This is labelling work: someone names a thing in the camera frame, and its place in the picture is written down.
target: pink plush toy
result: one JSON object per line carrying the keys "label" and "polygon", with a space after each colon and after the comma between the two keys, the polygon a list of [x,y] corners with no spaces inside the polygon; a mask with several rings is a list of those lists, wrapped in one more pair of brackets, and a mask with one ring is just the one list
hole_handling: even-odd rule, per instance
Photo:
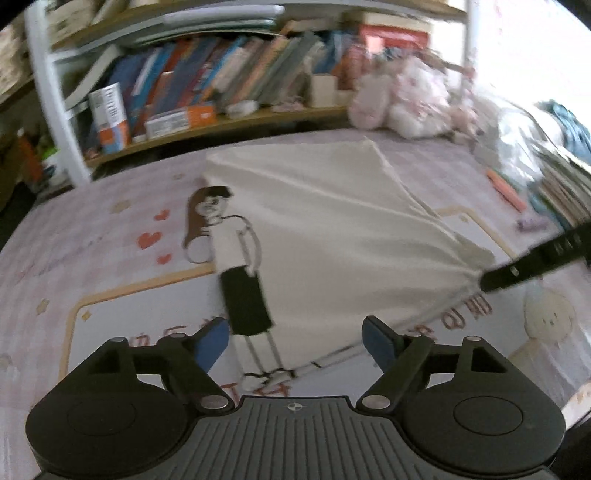
{"label": "pink plush toy", "polygon": [[467,105],[456,105],[449,109],[449,115],[452,119],[453,129],[463,134],[476,136],[476,112]]}
{"label": "pink plush toy", "polygon": [[385,124],[408,139],[452,130],[476,134],[476,114],[470,102],[473,69],[467,69],[468,88],[454,106],[449,105],[443,72],[418,57],[391,60],[376,70],[358,80],[358,93],[348,110],[353,126],[373,130]]}
{"label": "pink plush toy", "polygon": [[359,79],[359,91],[349,105],[349,121],[360,130],[383,126],[390,106],[392,79],[387,74],[367,74]]}

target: white bed post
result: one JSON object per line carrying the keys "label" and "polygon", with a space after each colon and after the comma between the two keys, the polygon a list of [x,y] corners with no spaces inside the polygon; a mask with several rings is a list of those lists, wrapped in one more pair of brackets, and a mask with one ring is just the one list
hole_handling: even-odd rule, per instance
{"label": "white bed post", "polygon": [[480,29],[480,0],[466,0],[466,28],[463,66],[470,62],[478,71],[478,34]]}
{"label": "white bed post", "polygon": [[43,0],[37,0],[25,12],[27,40],[35,85],[47,125],[61,154],[63,167],[75,187],[90,183],[90,170],[86,167],[78,140],[66,115],[60,77],[53,63],[47,34],[47,21]]}

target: bookshelf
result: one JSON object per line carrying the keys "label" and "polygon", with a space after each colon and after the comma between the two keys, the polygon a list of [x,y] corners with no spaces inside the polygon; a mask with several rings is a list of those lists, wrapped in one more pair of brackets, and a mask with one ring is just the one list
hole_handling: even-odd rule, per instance
{"label": "bookshelf", "polygon": [[[98,48],[108,42],[118,40],[127,35],[136,33],[143,28],[154,28],[154,22],[160,15],[181,11],[187,8],[212,7],[215,5],[227,5],[230,2],[213,0],[164,0],[159,4],[145,5],[126,10],[114,17],[103,20],[80,30],[53,45],[53,51],[63,52],[63,56],[76,56],[91,49]],[[256,4],[280,4],[280,5],[302,5],[314,4],[316,0],[283,0],[280,2],[272,0],[246,0],[240,1],[240,5]],[[398,13],[412,15],[415,17],[429,17],[438,20],[453,22],[466,22],[466,12],[450,7],[439,0],[326,0],[326,4],[338,4],[343,7],[360,7],[383,11],[387,13]]]}
{"label": "bookshelf", "polygon": [[18,102],[26,94],[35,88],[35,78],[28,76],[10,87],[5,93],[0,95],[0,112],[7,110],[15,102]]}
{"label": "bookshelf", "polygon": [[[304,121],[345,115],[344,108],[333,108],[306,109],[302,112],[290,113],[271,113],[264,109],[237,121],[220,116],[217,124],[134,144],[117,154],[102,155],[88,162],[85,161],[76,135],[76,117],[65,109],[62,90],[64,75],[69,71],[70,65],[86,62],[88,58],[112,43],[125,48],[132,46],[138,36],[173,33],[178,26],[171,26],[162,20],[167,14],[187,8],[281,5],[285,8],[284,19],[309,18],[312,12],[314,17],[337,18],[343,11],[359,8],[387,14],[458,22],[465,25],[463,59],[466,63],[476,47],[479,0],[465,1],[466,10],[463,11],[451,7],[443,0],[160,0],[159,4],[124,11],[91,25],[52,46],[47,32],[45,2],[38,0],[26,10],[25,26],[41,106],[56,147],[62,152],[63,166],[72,183],[77,187],[90,183],[92,169],[102,163],[169,142],[274,122]],[[308,17],[299,17],[298,15],[302,13]],[[199,10],[193,11],[192,14],[198,15]]]}
{"label": "bookshelf", "polygon": [[322,120],[329,118],[345,118],[347,109],[344,106],[335,106],[328,108],[306,108],[300,112],[281,112],[275,113],[271,109],[265,108],[244,118],[230,119],[221,116],[216,124],[205,127],[193,128],[184,132],[178,132],[164,137],[146,140],[145,142],[130,145],[128,148],[110,155],[101,155],[100,157],[86,160],[86,164],[95,168],[103,163],[117,160],[133,153],[149,150],[150,148],[162,147],[163,145],[187,140],[189,138],[203,137],[210,134],[219,134],[230,131],[237,131],[252,127],[261,127],[263,125],[272,125],[282,122],[301,122],[308,120]]}

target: white shelf frame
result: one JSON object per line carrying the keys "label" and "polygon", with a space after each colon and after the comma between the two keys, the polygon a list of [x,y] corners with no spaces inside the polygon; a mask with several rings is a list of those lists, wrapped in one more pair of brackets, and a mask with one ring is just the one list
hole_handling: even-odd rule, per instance
{"label": "white shelf frame", "polygon": [[[467,20],[465,26],[464,42],[464,66],[476,55],[476,37],[478,35],[478,3],[479,0],[466,0]],[[427,17],[427,15],[416,9],[393,5],[390,3],[372,0],[230,0],[223,2],[208,2],[201,7],[221,7],[232,5],[335,5],[339,7],[358,7],[380,9],[395,14],[412,15],[414,17]],[[162,23],[163,15],[157,18],[138,22],[135,25],[123,27],[120,30],[111,32],[104,37],[91,41],[78,48],[65,48],[53,51],[47,34],[47,19],[44,0],[37,0],[25,13],[25,25],[27,28],[28,45],[30,49],[31,64],[35,76],[35,84],[39,95],[41,106],[51,131],[56,147],[61,151],[63,167],[75,187],[80,187],[92,181],[91,170],[84,161],[80,145],[70,123],[71,112],[66,111],[64,97],[61,89],[60,75],[57,63],[68,61],[74,57],[84,55],[92,50],[101,48],[110,42],[122,39],[130,34],[136,33],[148,27]],[[438,15],[429,15],[435,20],[449,20]]]}

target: paper box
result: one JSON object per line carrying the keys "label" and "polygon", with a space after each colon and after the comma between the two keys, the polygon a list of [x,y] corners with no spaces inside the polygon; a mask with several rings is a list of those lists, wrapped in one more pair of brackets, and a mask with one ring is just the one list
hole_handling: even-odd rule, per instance
{"label": "paper box", "polygon": [[312,75],[309,106],[313,108],[336,106],[336,85],[337,77],[333,75]]}
{"label": "paper box", "polygon": [[212,103],[203,103],[153,116],[145,123],[149,140],[217,123]]}
{"label": "paper box", "polygon": [[95,3],[92,0],[71,0],[47,14],[48,32],[51,43],[88,27],[95,16]]}
{"label": "paper box", "polygon": [[131,142],[119,83],[90,94],[90,108],[103,153],[117,153]]}

